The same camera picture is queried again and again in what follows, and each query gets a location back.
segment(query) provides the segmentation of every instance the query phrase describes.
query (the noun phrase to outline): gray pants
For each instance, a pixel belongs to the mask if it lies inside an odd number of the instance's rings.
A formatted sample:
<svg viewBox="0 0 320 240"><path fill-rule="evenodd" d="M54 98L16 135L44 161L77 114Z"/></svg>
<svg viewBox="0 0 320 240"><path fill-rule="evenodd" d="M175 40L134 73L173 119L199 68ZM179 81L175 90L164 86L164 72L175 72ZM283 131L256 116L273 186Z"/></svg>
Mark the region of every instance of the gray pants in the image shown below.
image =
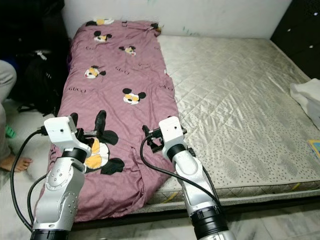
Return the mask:
<svg viewBox="0 0 320 240"><path fill-rule="evenodd" d="M10 155L10 148L6 140L6 112L2 103L8 97L16 80L17 74L14 67L0 60L0 161Z"/></svg>

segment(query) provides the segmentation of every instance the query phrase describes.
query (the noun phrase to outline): white wall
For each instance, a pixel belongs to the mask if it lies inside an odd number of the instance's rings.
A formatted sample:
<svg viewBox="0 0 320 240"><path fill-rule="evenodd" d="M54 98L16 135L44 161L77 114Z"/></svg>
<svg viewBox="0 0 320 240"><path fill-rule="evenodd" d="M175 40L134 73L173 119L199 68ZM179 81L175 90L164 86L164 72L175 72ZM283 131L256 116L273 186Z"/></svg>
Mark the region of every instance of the white wall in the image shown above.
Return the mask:
<svg viewBox="0 0 320 240"><path fill-rule="evenodd" d="M70 37L93 18L151 20L165 35L239 38L272 36L291 0L65 0Z"/></svg>

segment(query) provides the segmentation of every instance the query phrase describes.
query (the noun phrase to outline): cartoon character print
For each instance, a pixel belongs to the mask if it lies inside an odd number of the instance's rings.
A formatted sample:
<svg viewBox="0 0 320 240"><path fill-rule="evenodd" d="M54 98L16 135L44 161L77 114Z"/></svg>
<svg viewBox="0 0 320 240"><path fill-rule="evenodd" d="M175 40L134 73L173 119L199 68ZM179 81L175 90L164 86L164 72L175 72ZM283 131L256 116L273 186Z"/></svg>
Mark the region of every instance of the cartoon character print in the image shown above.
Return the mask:
<svg viewBox="0 0 320 240"><path fill-rule="evenodd" d="M108 25L112 24L115 20L114 19L96 19L93 21L88 21L85 26L101 26L101 25Z"/></svg>
<svg viewBox="0 0 320 240"><path fill-rule="evenodd" d="M121 173L125 167L125 163L117 157L110 159L110 150L108 144L116 145L119 138L118 135L111 130L106 130L99 138L94 139L92 145L92 154L85 162L85 173L100 170L100 174L112 175Z"/></svg>
<svg viewBox="0 0 320 240"><path fill-rule="evenodd" d="M124 46L120 46L119 47L120 50L125 51L127 54L130 54L132 56L135 56L137 53L135 52L136 47L135 46L129 46L129 47L124 47Z"/></svg>
<svg viewBox="0 0 320 240"><path fill-rule="evenodd" d="M84 76L88 79L95 79L99 75L104 76L106 74L106 71L100 71L98 66L93 65L85 71Z"/></svg>
<svg viewBox="0 0 320 240"><path fill-rule="evenodd" d="M94 40L101 43L105 43L107 39L112 38L111 34L101 35L101 31L95 31L94 36Z"/></svg>
<svg viewBox="0 0 320 240"><path fill-rule="evenodd" d="M141 99L144 99L147 96L145 92L134 94L132 93L132 90L130 88L124 88L122 92L125 94L123 97L123 101L130 105L138 104Z"/></svg>

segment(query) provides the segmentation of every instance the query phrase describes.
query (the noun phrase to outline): bare foot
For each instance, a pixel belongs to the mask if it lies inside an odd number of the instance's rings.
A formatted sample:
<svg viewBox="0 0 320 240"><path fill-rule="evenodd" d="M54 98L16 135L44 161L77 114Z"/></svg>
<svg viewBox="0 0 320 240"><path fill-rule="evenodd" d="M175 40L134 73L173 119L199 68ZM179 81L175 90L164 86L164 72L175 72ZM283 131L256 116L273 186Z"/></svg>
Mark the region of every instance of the bare foot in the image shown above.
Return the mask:
<svg viewBox="0 0 320 240"><path fill-rule="evenodd" d="M14 164L16 156L12 153L5 159L1 160L0 168L11 171L12 165ZM18 163L15 166L15 172L20 173L26 170L29 165L32 163L32 159L26 157L20 157Z"/></svg>

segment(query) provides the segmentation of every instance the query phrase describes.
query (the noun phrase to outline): bed frame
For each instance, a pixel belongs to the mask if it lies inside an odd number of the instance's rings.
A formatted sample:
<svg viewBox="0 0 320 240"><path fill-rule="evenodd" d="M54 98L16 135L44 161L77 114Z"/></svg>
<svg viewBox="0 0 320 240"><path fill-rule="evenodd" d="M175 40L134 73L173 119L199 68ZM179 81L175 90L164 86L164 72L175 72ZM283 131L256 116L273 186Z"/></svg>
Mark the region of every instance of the bed frame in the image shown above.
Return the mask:
<svg viewBox="0 0 320 240"><path fill-rule="evenodd" d="M246 203L246 204L225 206L224 210L227 215L234 215L234 214L241 214L241 213L247 213L247 212L287 208L287 207L293 207L297 205L314 204L314 203L319 203L319 201L320 201L320 196L311 196L311 197L304 197L304 198L273 200L273 201L267 201L267 202ZM154 222L154 221L180 219L180 218L187 218L187 217L188 217L188 214L185 209L137 213L137 214L129 214L124 217L106 218L101 220L78 222L73 224L72 231L116 227L116 226L130 225L130 224L141 224L141 223L148 223L148 222Z"/></svg>

